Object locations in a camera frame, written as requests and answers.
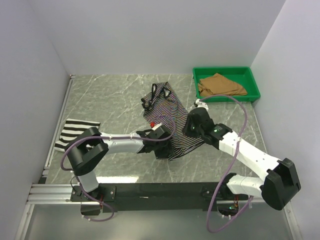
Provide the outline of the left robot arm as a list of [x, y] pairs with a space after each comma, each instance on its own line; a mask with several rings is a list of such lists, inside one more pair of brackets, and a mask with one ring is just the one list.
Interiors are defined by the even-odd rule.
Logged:
[[94, 169], [105, 155], [154, 152], [157, 158], [166, 159], [173, 153], [172, 137], [173, 133], [161, 123], [131, 134], [108, 134], [91, 127], [65, 147], [65, 154], [82, 186], [82, 195], [94, 201], [100, 195]]

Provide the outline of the wide black white striped tank top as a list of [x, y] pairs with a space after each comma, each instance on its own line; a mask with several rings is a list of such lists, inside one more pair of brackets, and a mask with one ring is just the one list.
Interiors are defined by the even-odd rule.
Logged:
[[91, 127], [100, 128], [101, 123], [97, 121], [87, 121], [67, 118], [58, 140], [54, 144], [54, 149], [59, 152], [64, 152], [65, 147], [84, 131]]

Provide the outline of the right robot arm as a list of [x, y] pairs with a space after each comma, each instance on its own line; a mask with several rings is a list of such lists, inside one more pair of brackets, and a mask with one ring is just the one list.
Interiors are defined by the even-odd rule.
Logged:
[[183, 133], [191, 138], [201, 138], [256, 173], [256, 177], [230, 174], [219, 187], [221, 197], [226, 200], [235, 195], [254, 196], [280, 211], [301, 190], [293, 161], [271, 156], [240, 138], [226, 125], [215, 124], [204, 107], [197, 107], [188, 114]]

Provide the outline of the thin striped tank top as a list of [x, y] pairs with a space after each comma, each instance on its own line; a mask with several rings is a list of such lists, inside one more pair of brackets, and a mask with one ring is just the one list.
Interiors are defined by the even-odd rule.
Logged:
[[152, 84], [151, 92], [141, 101], [144, 119], [148, 123], [162, 123], [173, 133], [170, 139], [172, 151], [165, 157], [169, 161], [183, 157], [205, 143], [201, 138], [184, 135], [189, 112], [168, 82]]

